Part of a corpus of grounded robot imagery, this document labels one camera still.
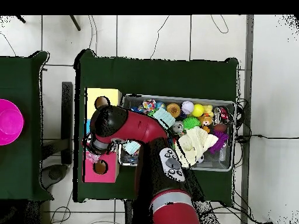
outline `blue object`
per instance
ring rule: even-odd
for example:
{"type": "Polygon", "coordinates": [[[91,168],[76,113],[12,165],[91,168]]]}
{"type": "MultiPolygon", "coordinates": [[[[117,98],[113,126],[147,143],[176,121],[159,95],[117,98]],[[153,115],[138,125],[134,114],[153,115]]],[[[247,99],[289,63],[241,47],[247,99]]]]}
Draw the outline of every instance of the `blue object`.
{"type": "Polygon", "coordinates": [[[135,111],[136,113],[139,112],[138,107],[132,107],[132,108],[131,108],[131,111],[135,111]]]}
{"type": "Polygon", "coordinates": [[[159,109],[160,107],[166,109],[166,105],[163,102],[161,101],[156,102],[156,109],[159,109]]]}
{"type": "Polygon", "coordinates": [[[173,126],[175,123],[175,118],[171,116],[169,112],[167,112],[164,108],[159,108],[158,111],[155,112],[153,117],[159,121],[159,123],[167,130],[169,127],[173,126]]]}
{"type": "Polygon", "coordinates": [[[87,120],[87,122],[86,122],[86,134],[91,131],[90,125],[91,125],[91,120],[87,120]]]}

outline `magenta bowl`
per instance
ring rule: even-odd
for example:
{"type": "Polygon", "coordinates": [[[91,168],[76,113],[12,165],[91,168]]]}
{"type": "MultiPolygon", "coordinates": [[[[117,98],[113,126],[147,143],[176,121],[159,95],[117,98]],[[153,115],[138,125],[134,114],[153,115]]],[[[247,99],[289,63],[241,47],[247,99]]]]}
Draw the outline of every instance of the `magenta bowl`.
{"type": "Polygon", "coordinates": [[[24,118],[18,107],[0,99],[0,145],[11,144],[22,132],[24,118]]]}

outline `tennis ball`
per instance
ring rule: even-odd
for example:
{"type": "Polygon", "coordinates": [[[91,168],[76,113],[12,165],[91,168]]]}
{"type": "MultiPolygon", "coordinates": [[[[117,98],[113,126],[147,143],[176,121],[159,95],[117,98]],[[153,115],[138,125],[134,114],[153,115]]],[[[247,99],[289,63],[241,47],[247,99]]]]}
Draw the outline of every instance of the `tennis ball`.
{"type": "Polygon", "coordinates": [[[201,104],[195,104],[194,110],[192,112],[192,115],[195,117],[200,117],[204,113],[204,107],[201,104]]]}

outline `plush toy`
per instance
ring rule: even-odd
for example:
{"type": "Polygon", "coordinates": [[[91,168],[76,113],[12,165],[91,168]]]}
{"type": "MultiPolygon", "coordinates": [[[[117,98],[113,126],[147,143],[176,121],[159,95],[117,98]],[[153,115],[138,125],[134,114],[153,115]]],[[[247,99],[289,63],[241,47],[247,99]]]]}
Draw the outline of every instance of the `plush toy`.
{"type": "Polygon", "coordinates": [[[188,117],[183,120],[184,129],[192,129],[195,126],[200,126],[200,121],[194,117],[188,117]]]}
{"type": "Polygon", "coordinates": [[[210,129],[208,128],[208,126],[203,126],[202,128],[203,128],[203,130],[205,130],[206,132],[210,133],[210,129]]]}
{"type": "Polygon", "coordinates": [[[198,119],[201,122],[201,126],[212,124],[212,118],[210,116],[200,116],[198,119]]]}
{"type": "Polygon", "coordinates": [[[218,138],[218,141],[209,150],[212,154],[215,154],[216,151],[222,149],[224,143],[228,139],[228,135],[220,131],[214,131],[213,135],[218,138]]]}
{"type": "Polygon", "coordinates": [[[214,117],[214,113],[212,112],[213,107],[212,105],[207,105],[207,106],[203,106],[204,108],[204,115],[205,116],[210,116],[210,117],[214,117]]]}
{"type": "Polygon", "coordinates": [[[192,115],[195,117],[199,117],[203,115],[204,113],[204,107],[201,104],[195,104],[194,105],[194,110],[192,111],[192,115]]]}

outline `green table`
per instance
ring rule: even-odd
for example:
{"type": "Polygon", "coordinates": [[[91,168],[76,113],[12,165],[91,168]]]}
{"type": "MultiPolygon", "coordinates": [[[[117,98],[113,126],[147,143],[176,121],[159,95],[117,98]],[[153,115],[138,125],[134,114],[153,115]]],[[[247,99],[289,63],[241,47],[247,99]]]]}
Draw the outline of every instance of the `green table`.
{"type": "MultiPolygon", "coordinates": [[[[234,101],[237,97],[235,58],[225,62],[96,58],[78,54],[75,87],[74,200],[134,199],[135,167],[122,166],[115,183],[83,183],[81,140],[84,135],[85,88],[112,88],[125,93],[234,101]]],[[[232,170],[195,171],[206,200],[231,205],[232,170]]]]}
{"type": "Polygon", "coordinates": [[[19,138],[0,146],[0,199],[50,200],[39,182],[41,119],[39,78],[48,53],[0,57],[0,99],[14,102],[25,119],[19,138]]]}

